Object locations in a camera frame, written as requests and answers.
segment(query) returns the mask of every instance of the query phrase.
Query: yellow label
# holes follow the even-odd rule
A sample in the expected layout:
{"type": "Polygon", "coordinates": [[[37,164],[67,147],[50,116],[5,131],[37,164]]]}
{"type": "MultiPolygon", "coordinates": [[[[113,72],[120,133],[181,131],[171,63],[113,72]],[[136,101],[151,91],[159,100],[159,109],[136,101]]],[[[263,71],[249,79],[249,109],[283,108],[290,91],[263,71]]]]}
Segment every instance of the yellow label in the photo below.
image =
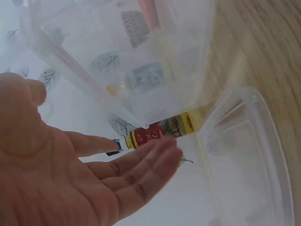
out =
{"type": "Polygon", "coordinates": [[[186,130],[186,134],[190,134],[194,132],[193,126],[191,124],[191,120],[188,113],[181,114],[181,118],[186,130]]]}
{"type": "Polygon", "coordinates": [[[137,144],[137,141],[136,141],[135,131],[134,130],[131,131],[131,136],[132,136],[132,139],[133,139],[133,142],[134,142],[134,148],[137,148],[138,144],[137,144]]]}
{"type": "Polygon", "coordinates": [[[133,145],[133,143],[131,141],[131,136],[130,135],[126,136],[126,144],[127,144],[127,148],[128,149],[134,148],[134,145],[133,145]]]}

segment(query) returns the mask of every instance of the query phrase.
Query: leaf print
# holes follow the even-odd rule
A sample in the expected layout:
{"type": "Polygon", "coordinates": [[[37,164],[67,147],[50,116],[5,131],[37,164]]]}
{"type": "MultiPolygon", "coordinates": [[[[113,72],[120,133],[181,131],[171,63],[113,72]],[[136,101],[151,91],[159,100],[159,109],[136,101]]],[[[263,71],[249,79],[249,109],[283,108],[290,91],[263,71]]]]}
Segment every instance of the leaf print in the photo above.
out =
{"type": "Polygon", "coordinates": [[[126,137],[127,135],[129,135],[130,131],[136,129],[135,126],[124,121],[122,118],[113,113],[108,114],[108,121],[115,132],[122,137],[126,137]]]}
{"type": "Polygon", "coordinates": [[[12,46],[17,42],[17,35],[16,35],[17,31],[19,31],[19,29],[15,30],[15,31],[10,30],[6,33],[5,43],[7,45],[12,46]]]}
{"type": "Polygon", "coordinates": [[[61,74],[56,69],[50,67],[41,74],[39,81],[45,85],[47,92],[49,92],[56,86],[60,78],[61,74]]]}
{"type": "Polygon", "coordinates": [[[15,6],[20,6],[20,5],[23,5],[23,1],[24,1],[24,0],[13,0],[13,4],[14,4],[15,6]]]}
{"type": "Polygon", "coordinates": [[[181,163],[180,163],[180,166],[182,166],[185,162],[190,162],[190,163],[194,163],[193,161],[191,161],[191,160],[187,160],[186,158],[185,158],[185,156],[183,155],[182,156],[182,159],[181,159],[181,163]]]}
{"type": "Polygon", "coordinates": [[[92,61],[92,67],[98,73],[109,73],[120,66],[119,52],[112,51],[101,54],[92,61]]]}
{"type": "Polygon", "coordinates": [[[140,46],[148,39],[146,35],[150,33],[150,30],[141,12],[121,12],[121,19],[133,48],[140,46]]]}
{"type": "Polygon", "coordinates": [[[24,67],[19,70],[18,74],[22,76],[24,79],[29,79],[28,78],[28,73],[29,73],[29,67],[24,67]]]}

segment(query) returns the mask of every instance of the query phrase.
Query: plastic lid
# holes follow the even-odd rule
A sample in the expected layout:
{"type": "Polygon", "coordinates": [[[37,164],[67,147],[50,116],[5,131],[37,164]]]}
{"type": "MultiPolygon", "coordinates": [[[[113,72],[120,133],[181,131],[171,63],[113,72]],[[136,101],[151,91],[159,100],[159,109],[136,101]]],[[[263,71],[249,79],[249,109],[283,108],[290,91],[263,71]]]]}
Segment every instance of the plastic lid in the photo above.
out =
{"type": "Polygon", "coordinates": [[[219,226],[294,226],[285,157],[257,90],[228,92],[198,138],[219,226]]]}

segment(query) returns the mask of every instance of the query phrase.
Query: wooden table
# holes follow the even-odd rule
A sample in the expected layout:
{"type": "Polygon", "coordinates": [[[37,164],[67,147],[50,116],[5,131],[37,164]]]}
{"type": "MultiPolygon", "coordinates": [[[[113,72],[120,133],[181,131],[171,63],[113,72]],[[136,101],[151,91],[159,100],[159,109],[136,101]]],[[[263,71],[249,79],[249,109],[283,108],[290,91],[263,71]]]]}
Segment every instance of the wooden table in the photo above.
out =
{"type": "Polygon", "coordinates": [[[301,1],[216,0],[202,96],[217,100],[233,84],[256,87],[269,105],[301,226],[301,1]]]}

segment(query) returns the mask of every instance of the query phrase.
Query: finger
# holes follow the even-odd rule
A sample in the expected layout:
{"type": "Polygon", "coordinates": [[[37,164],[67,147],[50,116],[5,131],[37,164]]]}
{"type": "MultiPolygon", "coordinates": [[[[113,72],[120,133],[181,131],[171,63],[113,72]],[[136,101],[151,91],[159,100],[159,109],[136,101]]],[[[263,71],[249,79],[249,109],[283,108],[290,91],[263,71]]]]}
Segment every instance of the finger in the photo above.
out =
{"type": "Polygon", "coordinates": [[[107,187],[112,191],[117,191],[122,188],[126,188],[138,182],[144,175],[151,170],[152,166],[157,162],[157,160],[169,149],[177,149],[177,144],[175,139],[168,141],[167,145],[160,143],[150,151],[145,158],[143,158],[133,169],[125,173],[121,177],[107,178],[102,180],[107,187]]]}
{"type": "Polygon", "coordinates": [[[37,106],[42,105],[45,102],[46,95],[47,95],[44,84],[40,81],[31,80],[31,79],[25,81],[32,93],[33,102],[35,102],[37,106]]]}
{"type": "Polygon", "coordinates": [[[168,147],[173,142],[175,142],[174,138],[170,137],[153,140],[111,162],[92,162],[87,163],[87,166],[99,180],[120,177],[138,165],[156,145],[168,147]]]}
{"type": "Polygon", "coordinates": [[[94,154],[117,151],[118,144],[103,137],[87,136],[76,132],[65,132],[73,144],[77,157],[87,157],[94,154]]]}
{"type": "Polygon", "coordinates": [[[119,220],[135,213],[164,187],[176,172],[181,157],[180,149],[169,148],[137,183],[115,192],[119,203],[119,220]]]}

